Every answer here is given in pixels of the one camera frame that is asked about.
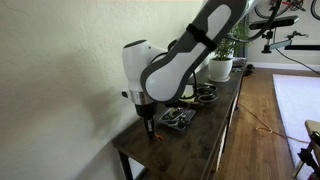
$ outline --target dark wooden table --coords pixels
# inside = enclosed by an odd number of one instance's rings
[[[127,179],[133,179],[128,157],[165,180],[208,179],[212,175],[222,133],[228,127],[232,105],[241,87],[246,62],[238,63],[243,64],[242,71],[231,73],[228,82],[213,83],[219,98],[201,108],[193,108],[196,114],[184,131],[158,126],[156,131],[164,140],[157,142],[148,138],[143,120],[139,119],[114,138],[113,145],[119,151]],[[207,76],[205,67],[197,73],[198,83],[209,82]]]

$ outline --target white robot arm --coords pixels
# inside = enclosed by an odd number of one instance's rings
[[[156,103],[177,102],[192,72],[216,49],[231,28],[259,0],[209,0],[167,53],[146,40],[123,49],[123,64],[130,96],[145,119],[148,134],[155,135],[152,116]]]

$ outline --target bicycle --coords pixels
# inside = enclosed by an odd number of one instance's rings
[[[276,2],[278,0],[264,0],[260,4],[258,4],[254,10],[256,14],[263,18],[263,19],[269,19],[272,11],[275,9]],[[282,15],[285,13],[288,9],[291,11],[296,11],[296,10],[301,10],[301,11],[306,11],[303,8],[303,2],[304,0],[286,0],[284,2],[281,2],[281,6],[277,12],[277,16]],[[317,3],[317,0],[313,0],[311,3],[310,11],[312,16],[320,20],[320,4]]]

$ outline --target table leg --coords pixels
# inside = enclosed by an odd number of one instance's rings
[[[118,151],[118,152],[119,152],[122,168],[124,171],[124,175],[126,176],[126,179],[133,180],[133,176],[132,176],[132,172],[131,172],[131,168],[130,168],[130,164],[129,164],[129,157],[120,151]]]

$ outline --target hardwood floor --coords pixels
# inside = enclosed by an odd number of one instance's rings
[[[285,134],[274,92],[272,74],[315,76],[309,71],[256,69],[245,77],[239,103],[274,131]],[[225,152],[214,179],[287,180],[294,169],[287,140],[255,130],[263,125],[240,106],[230,127]]]

